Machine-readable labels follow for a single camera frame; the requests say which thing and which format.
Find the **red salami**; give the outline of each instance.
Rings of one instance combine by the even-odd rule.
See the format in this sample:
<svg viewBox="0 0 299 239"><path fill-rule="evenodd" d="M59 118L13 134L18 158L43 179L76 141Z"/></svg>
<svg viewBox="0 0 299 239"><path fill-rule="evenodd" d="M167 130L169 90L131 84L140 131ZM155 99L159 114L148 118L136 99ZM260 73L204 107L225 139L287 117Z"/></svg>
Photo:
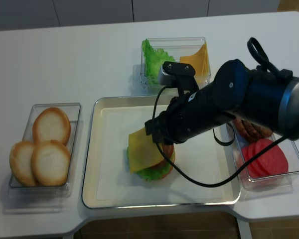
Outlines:
<svg viewBox="0 0 299 239"><path fill-rule="evenodd" d="M243 153L244 155L244 158L245 158L245 162L247 162L250 157L249 157L249 154L248 154L248 147L244 147L242 148L241 152ZM259 178L260 176L258 175L258 173L254 170L254 168L252 167L252 164L249 164L247 166L247 169L248 169L248 173L249 175L252 177L252 178Z"/></svg>
<svg viewBox="0 0 299 239"><path fill-rule="evenodd" d="M265 138L258 140L255 146L255 153L260 152L271 143L271 140ZM288 172L288 161L283 151L277 145L260 156L257 161L259 167L262 168L264 172L267 172L266 176Z"/></svg>
<svg viewBox="0 0 299 239"><path fill-rule="evenodd" d="M165 153L165 155L170 159L174 152L174 145L162 144L162 150ZM162 162L154 165L152 168L161 168L164 167L164 165L166 164L168 164L168 162L164 159Z"/></svg>
<svg viewBox="0 0 299 239"><path fill-rule="evenodd" d="M256 144L252 143L248 146L248 157L251 159L253 156L256 155ZM258 174L260 177L265 177L268 175L268 172L266 172L261 166L259 166L258 159L256 159L254 162L251 163L251 168L254 170L256 174Z"/></svg>

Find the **yellow cheese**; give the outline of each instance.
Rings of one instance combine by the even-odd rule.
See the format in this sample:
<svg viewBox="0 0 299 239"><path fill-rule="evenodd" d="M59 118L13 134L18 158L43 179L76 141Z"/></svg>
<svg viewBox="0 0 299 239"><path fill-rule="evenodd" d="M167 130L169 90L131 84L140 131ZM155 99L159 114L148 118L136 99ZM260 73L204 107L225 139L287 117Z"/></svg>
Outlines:
<svg viewBox="0 0 299 239"><path fill-rule="evenodd" d="M156 144L152 142L151 135L146 135L145 128L129 135L128 156L131 173L152 167L164 160Z"/></svg>
<svg viewBox="0 0 299 239"><path fill-rule="evenodd" d="M180 63L190 64L195 69L195 76L204 76L208 73L208 53L207 43L201 46L199 51L191 56L181 56L179 59Z"/></svg>

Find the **robotic arm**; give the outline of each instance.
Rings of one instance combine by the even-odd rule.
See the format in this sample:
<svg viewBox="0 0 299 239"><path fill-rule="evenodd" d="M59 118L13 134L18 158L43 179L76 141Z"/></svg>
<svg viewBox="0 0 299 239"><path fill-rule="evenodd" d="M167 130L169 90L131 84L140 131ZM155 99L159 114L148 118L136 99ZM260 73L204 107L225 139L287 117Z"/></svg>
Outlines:
<svg viewBox="0 0 299 239"><path fill-rule="evenodd" d="M294 77L290 70L279 71L269 62L256 39L250 38L247 46L260 64L256 69L247 69L238 59L228 61L218 70L214 81L200 90L192 66L165 62L161 67L158 81L165 87L157 96L152 119L145 123L146 134L152 135L153 143L175 170L199 186L222 186L283 140L299 139L299 77ZM166 111L154 117L158 98L166 88L177 88L179 97L174 97ZM270 128L283 136L222 182L205 184L193 180L170 161L158 144L183 143L236 117Z"/></svg>

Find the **bread slice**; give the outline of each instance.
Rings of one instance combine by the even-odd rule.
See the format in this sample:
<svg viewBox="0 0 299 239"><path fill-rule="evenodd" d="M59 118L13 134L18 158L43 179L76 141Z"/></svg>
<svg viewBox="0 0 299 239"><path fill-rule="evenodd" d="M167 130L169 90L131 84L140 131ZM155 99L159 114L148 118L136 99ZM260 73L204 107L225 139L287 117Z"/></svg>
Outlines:
<svg viewBox="0 0 299 239"><path fill-rule="evenodd" d="M10 152L10 168L15 178L24 186L38 183L31 170L31 156L35 145L29 141L16 143Z"/></svg>
<svg viewBox="0 0 299 239"><path fill-rule="evenodd" d="M37 181L44 186L60 186L66 182L71 154L60 142L45 141L36 145L31 167Z"/></svg>
<svg viewBox="0 0 299 239"><path fill-rule="evenodd" d="M34 143L57 140L66 145L71 134L68 116L59 108L44 110L34 121L32 135Z"/></svg>

